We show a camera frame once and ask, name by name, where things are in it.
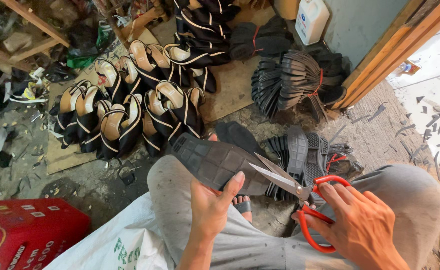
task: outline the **gray pants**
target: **gray pants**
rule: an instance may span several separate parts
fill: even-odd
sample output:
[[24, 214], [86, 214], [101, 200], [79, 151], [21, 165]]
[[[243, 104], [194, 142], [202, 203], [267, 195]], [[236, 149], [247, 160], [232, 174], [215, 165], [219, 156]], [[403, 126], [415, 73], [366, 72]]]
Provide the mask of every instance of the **gray pants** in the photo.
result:
[[[176, 264], [192, 224], [190, 180], [193, 175], [173, 156], [164, 156], [148, 174], [157, 222]], [[387, 165], [354, 181], [358, 191], [371, 191], [395, 213], [393, 243], [410, 269], [420, 269], [440, 231], [440, 185], [423, 169]], [[328, 205], [318, 209], [334, 218]], [[314, 239], [326, 243], [314, 231]], [[355, 269], [338, 253], [323, 254], [303, 238], [299, 226], [291, 237], [268, 236], [255, 229], [231, 205], [228, 222], [215, 238], [212, 269]]]

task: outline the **red string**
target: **red string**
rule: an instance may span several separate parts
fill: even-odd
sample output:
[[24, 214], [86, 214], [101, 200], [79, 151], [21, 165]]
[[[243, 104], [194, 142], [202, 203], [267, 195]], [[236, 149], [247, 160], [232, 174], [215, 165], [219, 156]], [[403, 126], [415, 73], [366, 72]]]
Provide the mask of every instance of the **red string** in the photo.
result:
[[336, 156], [337, 156], [337, 154], [333, 154], [332, 158], [331, 158], [330, 161], [327, 163], [327, 164], [328, 164], [328, 165], [327, 165], [327, 172], [329, 172], [330, 164], [331, 164], [331, 163], [334, 163], [334, 162], [337, 162], [337, 161], [340, 161], [340, 160], [344, 160], [344, 159], [347, 158], [346, 156], [341, 156], [341, 157], [339, 157], [339, 158], [337, 158], [337, 159], [335, 160], [334, 158], [335, 158]]
[[308, 94], [307, 96], [312, 96], [312, 95], [318, 95], [317, 91], [319, 90], [320, 86], [322, 86], [322, 81], [323, 81], [323, 69], [320, 69], [320, 83], [319, 83], [319, 87], [317, 87], [317, 89], [315, 89], [315, 91], [312, 94]]
[[257, 49], [256, 49], [256, 44], [255, 44], [255, 38], [256, 38], [256, 35], [258, 34], [258, 30], [259, 30], [259, 29], [260, 29], [259, 26], [256, 27], [255, 34], [253, 35], [253, 49], [254, 49], [254, 51], [253, 51], [252, 55], [255, 54], [255, 52], [257, 52], [257, 51], [263, 51], [262, 48], [257, 50]]

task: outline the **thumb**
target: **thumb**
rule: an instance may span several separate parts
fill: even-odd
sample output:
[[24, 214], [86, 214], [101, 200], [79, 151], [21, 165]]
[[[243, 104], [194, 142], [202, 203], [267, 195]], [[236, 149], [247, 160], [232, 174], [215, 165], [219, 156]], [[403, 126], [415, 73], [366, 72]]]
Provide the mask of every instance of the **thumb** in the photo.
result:
[[321, 236], [325, 239], [330, 239], [330, 225], [325, 223], [319, 218], [316, 218], [312, 215], [305, 213], [305, 221], [307, 222], [307, 226], [319, 232]]
[[229, 205], [231, 200], [237, 195], [245, 181], [245, 174], [242, 171], [237, 172], [223, 188], [223, 192], [218, 198], [222, 204]]

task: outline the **white plastic jug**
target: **white plastic jug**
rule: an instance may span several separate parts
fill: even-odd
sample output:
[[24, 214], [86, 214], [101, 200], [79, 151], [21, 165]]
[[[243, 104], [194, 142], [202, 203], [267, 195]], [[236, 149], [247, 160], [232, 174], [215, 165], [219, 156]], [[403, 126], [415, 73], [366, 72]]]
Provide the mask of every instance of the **white plastic jug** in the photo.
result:
[[322, 36], [330, 12], [323, 0], [301, 0], [295, 29], [305, 45], [317, 43]]

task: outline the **hand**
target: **hand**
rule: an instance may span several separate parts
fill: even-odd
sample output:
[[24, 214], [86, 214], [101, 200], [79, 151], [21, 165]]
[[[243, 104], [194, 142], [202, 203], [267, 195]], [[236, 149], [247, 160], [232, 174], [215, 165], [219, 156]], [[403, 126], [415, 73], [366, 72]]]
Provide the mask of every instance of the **hand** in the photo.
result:
[[360, 193], [351, 186], [322, 183], [319, 189], [337, 220], [327, 224], [306, 214], [308, 227], [362, 269], [409, 269], [393, 245], [395, 214], [388, 205], [373, 193]]
[[[217, 135], [213, 134], [208, 140], [217, 141]], [[228, 181], [223, 192], [220, 192], [193, 178], [190, 184], [192, 233], [198, 234], [202, 239], [213, 240], [227, 224], [228, 207], [244, 181], [245, 174], [239, 171]]]

